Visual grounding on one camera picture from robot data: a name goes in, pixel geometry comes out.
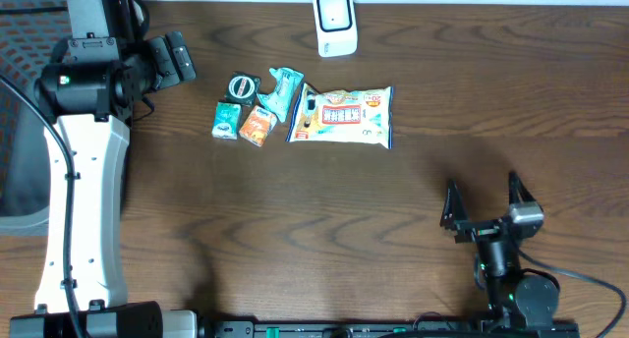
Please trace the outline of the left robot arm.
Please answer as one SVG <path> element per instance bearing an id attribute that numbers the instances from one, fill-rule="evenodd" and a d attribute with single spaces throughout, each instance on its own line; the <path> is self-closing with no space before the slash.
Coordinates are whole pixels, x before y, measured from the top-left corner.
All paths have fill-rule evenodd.
<path id="1" fill-rule="evenodd" d="M 209 334 L 191 310 L 130 303 L 120 221 L 134 108 L 196 70 L 177 31 L 148 38 L 142 0 L 67 0 L 71 34 L 34 82 L 50 162 L 48 240 L 34 311 L 13 337 Z"/>

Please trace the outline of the teal white small box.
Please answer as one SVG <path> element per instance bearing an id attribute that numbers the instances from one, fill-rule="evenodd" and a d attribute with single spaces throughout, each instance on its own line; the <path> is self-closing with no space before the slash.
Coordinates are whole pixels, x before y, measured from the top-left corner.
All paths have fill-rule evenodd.
<path id="1" fill-rule="evenodd" d="M 240 104 L 218 102 L 211 134 L 214 138 L 235 140 L 238 137 L 238 126 L 242 114 Z"/>

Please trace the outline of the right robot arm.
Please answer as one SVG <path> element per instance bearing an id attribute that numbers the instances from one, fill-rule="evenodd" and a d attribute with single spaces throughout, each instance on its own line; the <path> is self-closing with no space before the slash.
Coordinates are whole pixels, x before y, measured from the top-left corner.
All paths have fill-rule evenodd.
<path id="1" fill-rule="evenodd" d="M 515 172 L 508 177 L 508 208 L 484 221 L 470 219 L 456 182 L 447 182 L 440 226 L 459 243 L 477 247 L 477 263 L 485 281 L 489 315 L 480 323 L 484 333 L 551 328 L 560 286 L 546 272 L 524 268 L 520 243 L 534 237 L 544 222 L 543 208 Z"/>

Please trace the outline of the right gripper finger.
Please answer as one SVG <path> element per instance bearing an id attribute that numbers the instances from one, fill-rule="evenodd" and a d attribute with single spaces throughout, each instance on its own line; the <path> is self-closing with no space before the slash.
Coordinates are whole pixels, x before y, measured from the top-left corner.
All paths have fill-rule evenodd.
<path id="1" fill-rule="evenodd" d="M 442 228 L 458 228 L 467 221 L 468 213 L 457 184 L 454 180 L 448 180 L 440 226 Z"/>
<path id="2" fill-rule="evenodd" d="M 508 175 L 508 196 L 510 205 L 536 201 L 515 171 Z"/>

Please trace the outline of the yellow wet wipes pack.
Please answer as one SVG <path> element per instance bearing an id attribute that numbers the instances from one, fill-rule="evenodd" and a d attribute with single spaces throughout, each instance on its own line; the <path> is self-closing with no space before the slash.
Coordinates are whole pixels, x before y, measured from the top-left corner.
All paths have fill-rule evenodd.
<path id="1" fill-rule="evenodd" d="M 319 92 L 302 84 L 287 142 L 332 141 L 392 146 L 392 86 Z"/>

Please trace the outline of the dark green round-label packet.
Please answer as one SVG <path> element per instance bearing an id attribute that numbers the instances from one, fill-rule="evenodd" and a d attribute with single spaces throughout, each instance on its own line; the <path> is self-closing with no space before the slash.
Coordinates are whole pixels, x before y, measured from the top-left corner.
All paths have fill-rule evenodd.
<path id="1" fill-rule="evenodd" d="M 244 106 L 254 106 L 260 78 L 243 72 L 234 72 L 225 92 L 225 100 Z"/>

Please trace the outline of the orange small snack box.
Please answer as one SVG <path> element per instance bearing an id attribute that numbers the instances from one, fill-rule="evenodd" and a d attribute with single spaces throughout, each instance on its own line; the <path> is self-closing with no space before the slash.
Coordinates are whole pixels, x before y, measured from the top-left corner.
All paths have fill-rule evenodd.
<path id="1" fill-rule="evenodd" d="M 272 112 L 255 106 L 239 130 L 239 136 L 256 146 L 263 146 L 277 121 Z"/>

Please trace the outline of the teal snack packet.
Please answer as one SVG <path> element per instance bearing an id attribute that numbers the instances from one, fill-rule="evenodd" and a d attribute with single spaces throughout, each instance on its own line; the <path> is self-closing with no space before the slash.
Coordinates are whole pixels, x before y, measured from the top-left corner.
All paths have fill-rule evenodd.
<path id="1" fill-rule="evenodd" d="M 263 108 L 272 112 L 281 123 L 285 123 L 293 96 L 304 74 L 288 67 L 270 68 L 269 73 L 276 79 L 276 86 L 273 92 L 259 93 L 257 98 Z"/>

